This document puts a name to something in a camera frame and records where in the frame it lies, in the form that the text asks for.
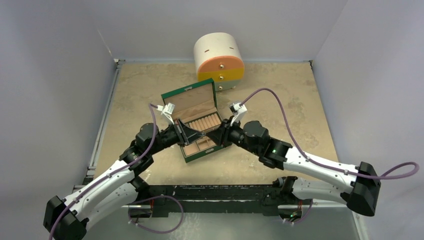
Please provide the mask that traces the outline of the green jewelry box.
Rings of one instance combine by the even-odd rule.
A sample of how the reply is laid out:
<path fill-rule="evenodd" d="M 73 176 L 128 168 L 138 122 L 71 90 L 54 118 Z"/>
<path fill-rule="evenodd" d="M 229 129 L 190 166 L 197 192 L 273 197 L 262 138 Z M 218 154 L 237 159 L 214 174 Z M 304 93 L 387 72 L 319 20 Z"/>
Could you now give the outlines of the green jewelry box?
<path fill-rule="evenodd" d="M 212 78 L 163 93 L 161 98 L 164 104 L 175 105 L 171 114 L 174 120 L 180 119 L 194 130 L 207 133 L 217 129 L 222 122 Z M 224 147 L 203 136 L 180 149 L 185 162 L 190 163 Z"/>

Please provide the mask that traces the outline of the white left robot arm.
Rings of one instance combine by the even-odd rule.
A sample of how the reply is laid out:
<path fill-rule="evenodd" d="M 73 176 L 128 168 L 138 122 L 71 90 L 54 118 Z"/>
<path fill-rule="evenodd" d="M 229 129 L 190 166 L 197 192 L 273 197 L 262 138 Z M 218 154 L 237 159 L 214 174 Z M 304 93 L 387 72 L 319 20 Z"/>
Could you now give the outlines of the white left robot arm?
<path fill-rule="evenodd" d="M 141 126 L 135 139 L 112 166 L 80 190 L 46 205 L 43 226 L 50 240 L 81 240 L 102 214 L 122 205 L 146 203 L 150 186 L 140 174 L 153 162 L 153 155 L 173 145 L 187 146 L 204 137 L 180 119 L 164 130 L 155 123 Z"/>

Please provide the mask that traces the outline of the round pastel drawer cabinet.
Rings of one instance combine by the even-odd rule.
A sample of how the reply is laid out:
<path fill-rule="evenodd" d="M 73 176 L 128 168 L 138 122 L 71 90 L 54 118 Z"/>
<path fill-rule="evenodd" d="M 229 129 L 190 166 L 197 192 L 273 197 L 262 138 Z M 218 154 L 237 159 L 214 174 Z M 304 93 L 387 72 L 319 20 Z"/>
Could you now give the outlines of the round pastel drawer cabinet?
<path fill-rule="evenodd" d="M 213 79 L 216 91 L 235 89 L 244 77 L 245 64 L 229 33 L 203 35 L 194 44 L 193 56 L 197 80 Z"/>

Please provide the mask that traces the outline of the aluminium frame rail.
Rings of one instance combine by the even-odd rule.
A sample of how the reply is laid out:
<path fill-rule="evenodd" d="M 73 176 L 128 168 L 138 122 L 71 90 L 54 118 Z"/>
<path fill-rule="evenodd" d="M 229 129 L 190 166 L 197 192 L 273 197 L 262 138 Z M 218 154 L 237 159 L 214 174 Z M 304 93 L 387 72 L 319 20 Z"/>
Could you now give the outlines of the aluminium frame rail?
<path fill-rule="evenodd" d="M 108 117 L 109 117 L 109 112 L 110 112 L 110 108 L 113 102 L 113 98 L 114 98 L 114 94 L 115 94 L 115 90 L 117 87 L 117 83 L 119 80 L 119 76 L 121 73 L 121 68 L 122 65 L 125 63 L 125 60 L 121 60 L 118 58 L 114 59 L 115 61 L 115 72 L 114 72 L 114 76 L 112 79 L 112 85 L 110 88 L 110 92 L 108 94 L 108 98 L 105 104 L 105 109 L 102 115 L 102 119 L 99 125 L 99 129 L 96 135 L 96 139 L 94 142 L 94 146 L 93 146 L 93 150 L 91 153 L 91 157 L 88 163 L 88 167 L 86 168 L 86 174 L 82 180 L 82 183 L 80 185 L 74 185 L 73 189 L 72 189 L 72 193 L 78 192 L 82 187 L 84 187 L 85 185 L 87 185 L 89 182 L 91 182 L 94 179 L 95 173 L 96 173 L 96 169 L 97 169 L 97 165 L 98 165 L 98 160 L 99 160 L 99 156 L 100 156 L 100 152 L 101 152 L 101 147 L 103 144 L 103 139 L 104 139 L 104 134 L 106 131 L 106 127 L 107 127 L 107 121 L 108 121 Z"/>

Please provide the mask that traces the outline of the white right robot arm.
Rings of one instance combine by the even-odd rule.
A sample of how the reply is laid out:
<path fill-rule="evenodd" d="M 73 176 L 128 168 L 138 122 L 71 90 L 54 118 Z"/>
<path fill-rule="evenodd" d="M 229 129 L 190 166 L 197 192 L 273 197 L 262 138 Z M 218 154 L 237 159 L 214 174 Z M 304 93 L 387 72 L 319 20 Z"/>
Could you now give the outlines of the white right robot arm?
<path fill-rule="evenodd" d="M 288 204 L 296 200 L 320 199 L 345 204 L 351 211 L 373 217 L 376 212 L 381 182 L 374 167 L 334 162 L 309 153 L 301 153 L 290 143 L 269 135 L 259 121 L 249 121 L 243 127 L 225 119 L 220 126 L 206 133 L 216 145 L 232 144 L 254 154 L 271 169 L 288 170 L 316 178 L 301 178 L 281 189 L 280 196 Z"/>

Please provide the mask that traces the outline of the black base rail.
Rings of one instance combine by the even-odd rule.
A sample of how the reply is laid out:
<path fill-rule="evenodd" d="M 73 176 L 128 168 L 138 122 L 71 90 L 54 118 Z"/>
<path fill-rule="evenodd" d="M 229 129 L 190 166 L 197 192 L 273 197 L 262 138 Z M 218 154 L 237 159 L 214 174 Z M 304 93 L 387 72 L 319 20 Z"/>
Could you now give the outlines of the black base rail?
<path fill-rule="evenodd" d="M 279 177 L 271 184 L 231 185 L 147 185 L 141 188 L 133 205 L 148 210 L 154 218 L 170 213 L 262 214 L 293 222 L 312 206 L 293 194 L 295 176 Z"/>

